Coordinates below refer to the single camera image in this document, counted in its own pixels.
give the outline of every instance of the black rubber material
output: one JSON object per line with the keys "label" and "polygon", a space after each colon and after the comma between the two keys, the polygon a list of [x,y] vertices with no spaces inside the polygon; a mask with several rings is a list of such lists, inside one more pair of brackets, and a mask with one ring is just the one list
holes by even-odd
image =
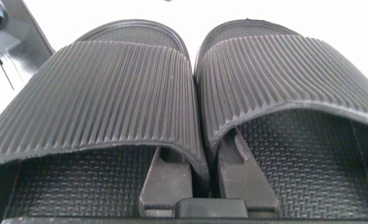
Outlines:
{"label": "black rubber material", "polygon": [[122,146],[24,161],[4,218],[138,217],[154,152]]}
{"label": "black rubber material", "polygon": [[[161,39],[149,44],[152,35],[142,37],[143,29],[136,40],[148,43],[120,40],[119,22],[95,29],[90,36],[97,40],[55,53],[0,115],[0,169],[18,170],[4,172],[14,180],[3,193],[9,202],[0,198],[8,204],[0,206],[5,218],[135,217],[156,146],[185,155],[198,194],[207,192],[185,45],[161,24],[130,24],[130,35],[146,24],[163,30],[166,45],[171,37],[179,42],[175,48],[154,45]],[[113,40],[99,40],[97,32]],[[0,175],[0,185],[6,179]]]}
{"label": "black rubber material", "polygon": [[280,111],[239,126],[280,218],[368,219],[368,169],[350,120]]}
{"label": "black rubber material", "polygon": [[128,19],[111,22],[97,27],[77,39],[77,41],[85,40],[113,40],[166,46],[180,51],[189,60],[185,43],[176,31],[153,21]]}
{"label": "black rubber material", "polygon": [[212,31],[210,31],[204,39],[200,50],[197,53],[195,61],[195,71],[197,71],[197,64],[204,54],[215,44],[236,37],[247,37],[251,35],[273,35],[273,34],[293,34],[295,31],[289,30],[278,24],[273,24],[267,21],[256,20],[237,20],[225,22]]}
{"label": "black rubber material", "polygon": [[266,24],[218,26],[197,58],[209,163],[239,126],[280,199],[280,218],[368,220],[368,145],[358,136],[368,136],[367,78],[322,41],[254,23]]}

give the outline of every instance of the white wall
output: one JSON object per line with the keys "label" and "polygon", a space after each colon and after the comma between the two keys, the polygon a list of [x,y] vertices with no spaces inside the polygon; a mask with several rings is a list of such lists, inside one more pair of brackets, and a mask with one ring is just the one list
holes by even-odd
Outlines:
{"label": "white wall", "polygon": [[234,19],[263,19],[326,41],[368,77],[368,1],[24,0],[55,50],[119,19],[149,19],[178,32],[191,62],[206,34]]}

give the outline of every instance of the rubber sole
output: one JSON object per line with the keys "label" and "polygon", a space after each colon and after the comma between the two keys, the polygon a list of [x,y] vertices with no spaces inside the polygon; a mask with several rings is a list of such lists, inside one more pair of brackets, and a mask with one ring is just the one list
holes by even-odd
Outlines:
{"label": "rubber sole", "polygon": [[[164,37],[141,42],[148,31]],[[206,192],[184,54],[181,38],[151,21],[107,24],[55,53],[0,115],[0,221],[137,217],[157,147],[186,156]]]}
{"label": "rubber sole", "polygon": [[188,50],[177,32],[154,21],[128,19],[111,22],[87,32],[76,41],[85,40],[126,41],[168,46],[180,51],[189,60]]}
{"label": "rubber sole", "polygon": [[368,80],[348,60],[319,40],[244,20],[212,30],[196,64],[209,163],[238,126],[279,218],[368,220]]}

